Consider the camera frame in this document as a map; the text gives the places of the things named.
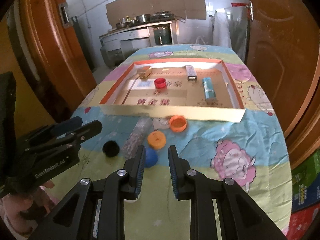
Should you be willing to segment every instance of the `floor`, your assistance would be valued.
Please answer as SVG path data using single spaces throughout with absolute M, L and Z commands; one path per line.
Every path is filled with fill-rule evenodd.
M 100 84 L 102 80 L 111 72 L 106 66 L 100 66 L 93 71 L 93 77 L 97 84 Z

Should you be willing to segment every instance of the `bed sheet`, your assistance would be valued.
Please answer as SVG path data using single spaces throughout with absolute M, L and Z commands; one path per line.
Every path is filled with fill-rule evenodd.
M 158 163 L 145 169 L 140 198 L 124 204 L 126 236 L 189 239 L 190 201 L 177 201 L 174 197 L 168 163 L 170 145 L 176 145 L 179 156 L 207 177 L 235 179 L 286 234 L 291 215 L 292 181 L 284 136 L 264 91 L 229 48 L 166 45 L 140 49 L 126 59 L 74 112 L 73 116 L 82 117 L 84 123 L 99 120 L 102 132 L 82 144 L 80 163 L 56 176 L 52 180 L 56 186 L 49 193 L 61 199 L 81 178 L 103 179 L 123 167 L 124 156 L 120 153 L 108 158 L 102 146 L 109 140 L 123 146 L 139 117 L 105 115 L 99 103 L 132 62 L 172 57 L 222 59 L 235 80 L 246 111 L 240 123 L 189 120 L 182 133 L 162 130 L 167 143 L 158 151 Z M 149 132 L 166 126 L 158 119 L 153 120 L 153 125 Z

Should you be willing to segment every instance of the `screw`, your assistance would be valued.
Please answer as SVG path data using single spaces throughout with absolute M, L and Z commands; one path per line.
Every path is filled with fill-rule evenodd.
M 227 185 L 233 185 L 235 181 L 234 181 L 233 179 L 231 179 L 231 178 L 226 178 L 226 179 L 224 180 L 224 182 L 225 182 L 225 184 L 227 184 Z
M 90 182 L 90 180 L 87 179 L 87 178 L 85 178 L 85 179 L 81 179 L 80 184 L 83 185 L 83 186 L 85 186 L 85 185 L 88 185 L 89 182 Z
M 197 174 L 197 171 L 195 171 L 195 170 L 188 170 L 188 171 L 187 171 L 187 174 L 188 174 L 189 176 L 194 176 L 194 175 Z
M 117 174 L 118 174 L 119 176 L 124 176 L 124 175 L 127 174 L 127 171 L 126 171 L 126 170 L 119 170 L 119 171 L 117 172 Z

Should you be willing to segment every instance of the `clear plastic tube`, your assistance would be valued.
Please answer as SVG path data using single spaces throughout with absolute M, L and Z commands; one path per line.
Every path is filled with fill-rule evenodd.
M 138 120 L 128 140 L 121 148 L 121 153 L 123 154 L 125 159 L 131 159 L 135 157 L 138 146 L 142 144 L 151 126 L 151 118 L 141 117 Z

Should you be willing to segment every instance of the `green box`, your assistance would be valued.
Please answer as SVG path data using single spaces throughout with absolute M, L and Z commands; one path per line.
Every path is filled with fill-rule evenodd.
M 291 171 L 292 193 L 299 192 L 299 184 L 309 187 L 320 172 L 320 150 L 316 150 L 303 163 Z

